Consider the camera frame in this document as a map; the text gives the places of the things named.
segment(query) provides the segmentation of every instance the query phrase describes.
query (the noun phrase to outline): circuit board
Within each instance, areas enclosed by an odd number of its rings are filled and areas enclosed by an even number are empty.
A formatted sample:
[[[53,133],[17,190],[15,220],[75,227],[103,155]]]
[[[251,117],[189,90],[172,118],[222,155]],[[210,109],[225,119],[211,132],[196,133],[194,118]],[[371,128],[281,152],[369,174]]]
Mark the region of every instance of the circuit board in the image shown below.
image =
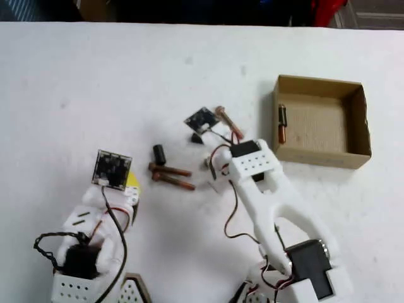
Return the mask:
[[[131,163],[131,157],[99,150],[92,183],[103,184],[108,181],[107,187],[124,191]]]
[[[202,107],[199,111],[186,119],[187,124],[193,131],[199,135],[212,128],[220,122],[219,118],[206,107]]]

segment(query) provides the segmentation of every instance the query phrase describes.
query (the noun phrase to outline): copper standoff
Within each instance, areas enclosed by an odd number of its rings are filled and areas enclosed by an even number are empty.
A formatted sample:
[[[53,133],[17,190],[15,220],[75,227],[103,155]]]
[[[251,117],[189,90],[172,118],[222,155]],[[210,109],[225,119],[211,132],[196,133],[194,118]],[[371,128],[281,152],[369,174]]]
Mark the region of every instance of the copper standoff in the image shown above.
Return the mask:
[[[235,135],[241,140],[244,138],[243,133],[241,130],[235,125],[235,123],[230,119],[230,117],[225,113],[225,108],[223,106],[218,106],[215,110],[215,114],[222,118],[229,128],[235,133]]]
[[[191,177],[192,172],[184,169],[176,169],[175,167],[160,166],[156,163],[149,163],[149,170],[151,172],[165,172],[167,174],[183,175],[184,177]]]
[[[157,181],[163,181],[163,182],[166,182],[166,183],[173,184],[175,186],[182,187],[182,188],[187,189],[189,191],[194,191],[195,190],[195,185],[187,183],[187,182],[184,182],[184,181],[181,181],[181,180],[178,180],[178,179],[171,178],[171,177],[169,177],[169,176],[167,176],[165,174],[161,174],[159,172],[154,172],[153,176],[151,178],[153,179],[153,181],[156,181],[156,182]]]

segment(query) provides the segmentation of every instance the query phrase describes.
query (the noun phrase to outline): black cable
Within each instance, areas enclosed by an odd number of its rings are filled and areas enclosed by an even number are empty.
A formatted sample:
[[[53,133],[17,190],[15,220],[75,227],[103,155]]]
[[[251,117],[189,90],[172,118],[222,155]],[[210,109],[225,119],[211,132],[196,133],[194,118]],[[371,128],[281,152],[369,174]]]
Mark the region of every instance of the black cable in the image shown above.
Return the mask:
[[[261,278],[263,279],[264,283],[267,284],[267,286],[271,287],[272,289],[277,290],[277,288],[272,285],[271,283],[269,283],[268,281],[265,280],[264,278],[264,272],[266,272],[266,270],[268,269],[268,256],[265,256],[265,260],[266,260],[266,264],[265,267],[263,267],[263,269],[261,270]]]
[[[125,267],[125,264],[126,264],[126,258],[128,256],[128,247],[126,245],[124,232],[122,231],[122,228],[119,225],[119,222],[118,222],[117,218],[115,217],[114,212],[111,210],[111,207],[109,206],[108,199],[107,199],[107,197],[105,196],[105,193],[104,193],[104,188],[105,188],[105,186],[101,187],[102,196],[104,197],[105,205],[107,207],[108,214],[111,216],[112,220],[114,221],[114,223],[115,223],[115,225],[116,225],[116,227],[118,229],[119,235],[121,236],[122,244],[124,246],[124,259],[122,260],[122,265],[119,268],[119,271],[116,274],[115,278],[113,279],[111,284],[108,286],[108,288],[105,290],[105,292],[98,298],[97,301],[95,301],[95,303],[101,303],[106,298],[106,296],[110,293],[110,291],[114,288],[116,282],[118,281],[120,275],[122,274],[122,271],[124,270],[124,267]]]
[[[63,267],[57,264],[56,258],[53,255],[53,252],[44,251],[42,248],[39,247],[39,242],[46,237],[55,237],[55,236],[70,236],[77,239],[80,245],[87,245],[90,241],[90,238],[86,236],[83,232],[48,232],[46,234],[41,234],[39,237],[36,238],[35,243],[33,244],[33,248],[36,249],[41,255],[45,258],[49,259],[52,262],[52,265],[55,270],[62,270]]]
[[[215,134],[215,135],[217,135],[217,136],[219,136],[219,137],[221,137],[221,139],[225,140],[227,143],[230,143],[231,145],[234,145],[233,141],[227,139],[225,136],[222,136],[221,134],[216,133],[215,131],[212,131],[211,129],[208,129],[208,131]]]
[[[278,297],[278,290],[275,290],[275,293],[273,294],[273,303],[276,303],[277,297]]]
[[[229,180],[230,185],[233,187],[234,190],[234,196],[235,196],[235,206],[234,209],[232,211],[232,213],[230,214],[229,218],[227,219],[226,223],[225,223],[225,228],[224,228],[224,232],[226,237],[228,237],[229,239],[234,239],[234,238],[238,238],[241,237],[242,235],[246,235],[248,237],[250,237],[256,244],[259,244],[259,241],[257,239],[255,239],[252,235],[243,232],[241,234],[237,234],[237,235],[228,235],[227,233],[227,225],[229,224],[229,222],[231,221],[231,219],[234,217],[238,207],[239,207],[239,198],[237,197],[237,191],[235,190],[235,186],[233,184],[233,182],[231,180]]]
[[[282,237],[280,236],[279,227],[275,226],[275,232],[278,235],[278,238],[279,238],[280,244],[282,244],[283,250],[285,250],[286,249],[285,243],[283,242]]]

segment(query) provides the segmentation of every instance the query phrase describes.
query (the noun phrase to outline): cardboard box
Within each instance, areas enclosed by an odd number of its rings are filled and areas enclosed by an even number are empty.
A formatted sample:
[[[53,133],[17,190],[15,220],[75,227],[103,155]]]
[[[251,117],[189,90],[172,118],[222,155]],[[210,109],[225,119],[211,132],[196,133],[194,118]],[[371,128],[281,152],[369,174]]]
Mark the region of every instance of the cardboard box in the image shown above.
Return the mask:
[[[278,106],[286,106],[279,144]],[[372,155],[360,83],[280,75],[273,102],[273,151],[284,161],[357,169]]]

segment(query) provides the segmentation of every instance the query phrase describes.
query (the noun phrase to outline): black cylinder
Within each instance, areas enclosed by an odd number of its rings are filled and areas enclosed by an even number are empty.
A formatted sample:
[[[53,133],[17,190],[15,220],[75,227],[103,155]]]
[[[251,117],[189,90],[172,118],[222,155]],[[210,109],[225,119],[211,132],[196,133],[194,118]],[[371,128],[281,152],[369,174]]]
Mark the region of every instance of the black cylinder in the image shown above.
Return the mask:
[[[286,107],[283,104],[279,105],[278,114],[279,114],[279,126],[287,127],[288,121],[286,119]]]
[[[157,165],[165,165],[165,155],[164,155],[164,149],[161,144],[153,146],[153,153],[154,153],[154,158],[155,158],[155,163]]]

